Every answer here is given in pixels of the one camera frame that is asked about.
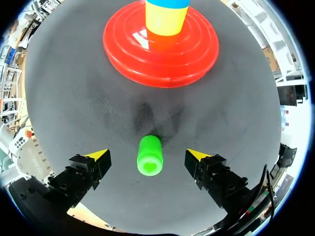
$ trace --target yellow ring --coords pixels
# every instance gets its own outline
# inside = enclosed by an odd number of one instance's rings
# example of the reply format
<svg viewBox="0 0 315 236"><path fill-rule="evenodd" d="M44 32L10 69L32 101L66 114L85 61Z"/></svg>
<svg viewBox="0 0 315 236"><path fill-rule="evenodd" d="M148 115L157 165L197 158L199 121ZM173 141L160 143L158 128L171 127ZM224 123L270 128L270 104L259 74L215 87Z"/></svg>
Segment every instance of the yellow ring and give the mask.
<svg viewBox="0 0 315 236"><path fill-rule="evenodd" d="M178 34L183 27L188 7L165 8L146 1L146 26L155 34L172 36Z"/></svg>

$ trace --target blue ring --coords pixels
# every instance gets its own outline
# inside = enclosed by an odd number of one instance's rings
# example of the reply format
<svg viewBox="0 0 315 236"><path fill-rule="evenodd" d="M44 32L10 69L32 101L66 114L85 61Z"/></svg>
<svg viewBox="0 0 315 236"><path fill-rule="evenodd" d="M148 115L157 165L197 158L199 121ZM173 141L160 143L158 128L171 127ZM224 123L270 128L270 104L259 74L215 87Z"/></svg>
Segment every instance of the blue ring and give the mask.
<svg viewBox="0 0 315 236"><path fill-rule="evenodd" d="M190 0L147 0L149 3L165 8L185 8L189 6Z"/></svg>

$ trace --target gray table surface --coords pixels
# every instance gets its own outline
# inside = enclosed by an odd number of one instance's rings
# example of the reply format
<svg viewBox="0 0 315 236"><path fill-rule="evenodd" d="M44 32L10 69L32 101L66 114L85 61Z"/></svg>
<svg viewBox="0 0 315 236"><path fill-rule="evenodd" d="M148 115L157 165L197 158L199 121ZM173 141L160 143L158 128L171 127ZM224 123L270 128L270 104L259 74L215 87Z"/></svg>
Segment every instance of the gray table surface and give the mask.
<svg viewBox="0 0 315 236"><path fill-rule="evenodd" d="M218 0L192 0L216 29L220 54L200 81L182 88L142 86L120 75L102 44L104 27L130 0L67 0L30 41L26 95L44 154L58 173L73 155L109 148L112 168L82 203L133 233L191 235L226 215L184 167L185 149L219 153L254 187L280 145L280 104L258 43ZM136 167L140 139L162 137L164 168Z"/></svg>

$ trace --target red button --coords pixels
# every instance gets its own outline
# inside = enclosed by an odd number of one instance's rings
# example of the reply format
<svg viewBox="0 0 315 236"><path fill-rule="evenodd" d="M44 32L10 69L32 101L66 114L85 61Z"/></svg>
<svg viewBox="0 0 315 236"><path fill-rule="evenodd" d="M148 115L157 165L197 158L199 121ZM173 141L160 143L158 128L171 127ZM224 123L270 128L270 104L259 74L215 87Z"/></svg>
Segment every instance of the red button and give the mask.
<svg viewBox="0 0 315 236"><path fill-rule="evenodd" d="M29 131L29 130L27 130L27 131L25 132L25 135L26 135L26 137L31 138L31 137L32 137L32 132Z"/></svg>
<svg viewBox="0 0 315 236"><path fill-rule="evenodd" d="M182 31L159 36L146 29L145 1L117 11L103 33L112 65L127 78L147 86L174 88L202 78L214 65L219 41L209 21L189 7Z"/></svg>

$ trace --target green plastic cup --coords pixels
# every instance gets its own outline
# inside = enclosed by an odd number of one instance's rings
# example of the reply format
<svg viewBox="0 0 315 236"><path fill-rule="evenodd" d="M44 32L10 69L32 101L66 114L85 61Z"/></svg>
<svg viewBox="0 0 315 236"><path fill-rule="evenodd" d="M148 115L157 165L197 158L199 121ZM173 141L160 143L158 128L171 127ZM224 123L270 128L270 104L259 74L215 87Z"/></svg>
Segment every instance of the green plastic cup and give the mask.
<svg viewBox="0 0 315 236"><path fill-rule="evenodd" d="M137 168L145 176L156 176L163 169L162 144L158 137L147 135L139 144Z"/></svg>

